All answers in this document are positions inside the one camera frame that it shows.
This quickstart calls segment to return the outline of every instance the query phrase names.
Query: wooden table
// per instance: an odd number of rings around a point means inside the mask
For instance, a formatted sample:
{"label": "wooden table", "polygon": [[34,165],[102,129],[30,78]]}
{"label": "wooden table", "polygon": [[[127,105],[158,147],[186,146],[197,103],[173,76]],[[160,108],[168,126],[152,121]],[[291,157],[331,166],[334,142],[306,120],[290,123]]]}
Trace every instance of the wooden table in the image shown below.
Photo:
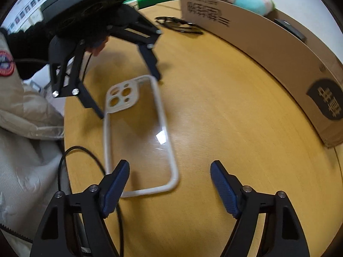
{"label": "wooden table", "polygon": [[[147,18],[181,17],[178,1],[141,10]],[[189,36],[162,28],[155,53],[159,84],[181,181],[170,193],[121,199],[126,257],[220,256],[235,219],[225,212],[210,178],[219,159],[256,191],[287,192],[311,256],[320,256],[343,220],[342,175],[289,93],[239,49],[210,33]],[[103,107],[109,87],[148,74],[135,45],[111,38],[91,59],[86,86]],[[84,146],[104,162],[102,121],[77,98],[65,109],[65,146]],[[86,154],[67,157],[73,192],[102,175]],[[260,215],[249,256],[263,228]],[[106,220],[119,249],[116,214]]]}

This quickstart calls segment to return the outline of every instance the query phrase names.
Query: white puffer jacket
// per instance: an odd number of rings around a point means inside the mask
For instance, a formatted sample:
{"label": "white puffer jacket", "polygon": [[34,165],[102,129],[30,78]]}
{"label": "white puffer jacket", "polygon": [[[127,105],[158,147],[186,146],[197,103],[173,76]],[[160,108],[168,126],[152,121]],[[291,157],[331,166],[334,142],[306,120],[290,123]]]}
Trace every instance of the white puffer jacket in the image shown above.
{"label": "white puffer jacket", "polygon": [[[0,34],[0,61],[8,60]],[[0,223],[30,239],[57,191],[62,154],[55,140],[62,138],[63,117],[22,82],[14,63],[0,63]],[[29,244],[4,235],[20,257],[28,256]]]}

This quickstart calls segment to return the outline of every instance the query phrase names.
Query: stuffed toy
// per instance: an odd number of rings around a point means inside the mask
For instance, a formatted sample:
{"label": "stuffed toy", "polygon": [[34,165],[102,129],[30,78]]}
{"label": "stuffed toy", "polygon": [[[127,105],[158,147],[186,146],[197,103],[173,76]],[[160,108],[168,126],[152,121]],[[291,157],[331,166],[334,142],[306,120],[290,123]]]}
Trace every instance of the stuffed toy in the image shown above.
{"label": "stuffed toy", "polygon": [[265,16],[275,9],[272,0],[227,0],[235,6],[255,12],[259,15]]}

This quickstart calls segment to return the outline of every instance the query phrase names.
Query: phone case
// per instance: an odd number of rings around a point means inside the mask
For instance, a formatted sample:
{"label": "phone case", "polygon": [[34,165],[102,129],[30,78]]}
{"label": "phone case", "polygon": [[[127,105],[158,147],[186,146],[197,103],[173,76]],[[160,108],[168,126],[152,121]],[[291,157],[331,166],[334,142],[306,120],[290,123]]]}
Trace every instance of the phone case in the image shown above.
{"label": "phone case", "polygon": [[157,80],[143,75],[112,86],[104,113],[106,173],[121,159],[130,163],[122,197],[172,190],[179,172],[169,140]]}

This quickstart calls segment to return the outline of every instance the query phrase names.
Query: white wall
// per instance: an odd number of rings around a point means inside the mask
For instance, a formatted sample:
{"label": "white wall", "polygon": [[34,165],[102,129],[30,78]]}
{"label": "white wall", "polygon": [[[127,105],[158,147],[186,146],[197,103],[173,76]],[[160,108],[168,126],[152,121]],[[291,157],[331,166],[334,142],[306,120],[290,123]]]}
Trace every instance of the white wall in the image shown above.
{"label": "white wall", "polygon": [[273,1],[277,9],[312,31],[343,62],[343,34],[321,0]]}

